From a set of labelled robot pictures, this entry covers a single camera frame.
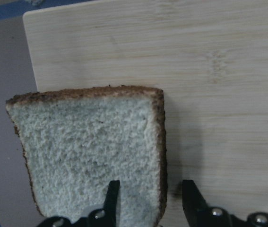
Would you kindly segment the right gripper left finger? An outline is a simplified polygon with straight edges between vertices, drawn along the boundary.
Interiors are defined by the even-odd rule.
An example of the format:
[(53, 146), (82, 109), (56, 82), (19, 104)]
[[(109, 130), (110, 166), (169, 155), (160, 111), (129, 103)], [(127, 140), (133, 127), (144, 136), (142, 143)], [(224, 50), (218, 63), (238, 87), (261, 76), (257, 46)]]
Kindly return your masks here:
[(120, 190), (120, 181), (110, 181), (103, 203), (103, 207), (91, 211), (87, 217), (81, 217), (75, 223), (68, 218), (54, 216), (45, 219), (38, 227), (116, 227), (117, 204)]

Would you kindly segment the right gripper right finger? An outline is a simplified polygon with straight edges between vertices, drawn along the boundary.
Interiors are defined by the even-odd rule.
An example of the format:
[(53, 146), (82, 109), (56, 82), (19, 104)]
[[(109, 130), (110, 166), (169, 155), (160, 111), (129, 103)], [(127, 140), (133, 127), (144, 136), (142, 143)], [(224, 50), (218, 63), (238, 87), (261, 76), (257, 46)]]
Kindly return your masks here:
[(182, 181), (182, 207), (190, 227), (268, 227), (266, 212), (254, 212), (242, 220), (221, 207), (209, 206), (193, 180)]

